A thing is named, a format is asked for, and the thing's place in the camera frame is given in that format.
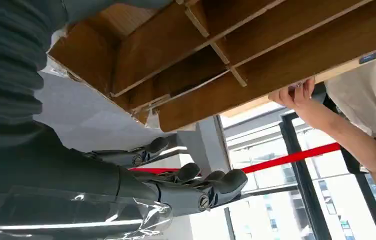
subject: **gray pillar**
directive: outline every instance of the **gray pillar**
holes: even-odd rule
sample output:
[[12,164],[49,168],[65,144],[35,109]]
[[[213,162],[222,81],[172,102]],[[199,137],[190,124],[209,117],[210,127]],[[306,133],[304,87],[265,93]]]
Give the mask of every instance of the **gray pillar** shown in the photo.
[[177,140],[187,147],[192,160],[201,168],[203,175],[230,168],[228,150],[219,116],[198,122],[195,131],[178,131]]

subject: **gray robotic hand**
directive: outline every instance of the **gray robotic hand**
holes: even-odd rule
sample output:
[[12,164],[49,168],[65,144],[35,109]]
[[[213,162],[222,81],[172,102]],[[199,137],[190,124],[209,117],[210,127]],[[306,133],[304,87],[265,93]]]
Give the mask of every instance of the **gray robotic hand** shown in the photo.
[[207,177],[198,178],[200,172],[195,163],[188,163],[177,172],[152,174],[134,171],[132,174],[156,191],[158,201],[168,204],[174,216],[200,213],[225,204],[241,194],[248,181],[240,169],[226,174],[218,170]]

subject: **red tape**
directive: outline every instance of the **red tape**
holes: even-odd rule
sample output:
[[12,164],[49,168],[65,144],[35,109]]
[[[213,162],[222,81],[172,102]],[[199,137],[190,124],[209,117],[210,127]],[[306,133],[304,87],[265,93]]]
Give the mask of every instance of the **red tape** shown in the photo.
[[[296,152],[287,156],[275,158],[269,161],[261,162],[261,163],[251,165],[248,167],[244,167],[244,168],[241,168],[241,170],[243,170],[244,173],[249,174],[249,173],[259,171],[259,170],[268,169],[268,168],[283,165],[283,164],[298,162],[306,158],[338,151],[340,149],[341,149],[340,144],[335,142],[335,143],[331,143],[328,145],[318,146],[309,150]],[[165,172],[176,172],[179,170],[179,168],[131,168],[130,170],[139,171],[139,172],[148,172],[152,174],[161,174]]]

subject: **transparent plastic film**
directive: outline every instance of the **transparent plastic film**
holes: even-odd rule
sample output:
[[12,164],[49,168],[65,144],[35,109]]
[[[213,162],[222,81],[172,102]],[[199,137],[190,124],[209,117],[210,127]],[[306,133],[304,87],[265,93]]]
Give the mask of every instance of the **transparent plastic film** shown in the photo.
[[141,109],[134,111],[131,117],[148,129],[160,129],[159,112],[156,109]]
[[164,239],[171,208],[159,202],[13,187],[0,192],[0,240]]

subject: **gray floor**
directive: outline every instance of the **gray floor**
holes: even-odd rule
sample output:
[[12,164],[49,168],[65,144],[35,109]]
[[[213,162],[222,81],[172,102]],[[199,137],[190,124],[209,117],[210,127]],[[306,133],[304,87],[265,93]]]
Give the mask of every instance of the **gray floor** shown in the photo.
[[165,135],[159,129],[145,128],[120,107],[79,82],[40,74],[45,84],[35,96],[43,102],[43,112],[35,119],[51,126],[68,148],[129,150]]

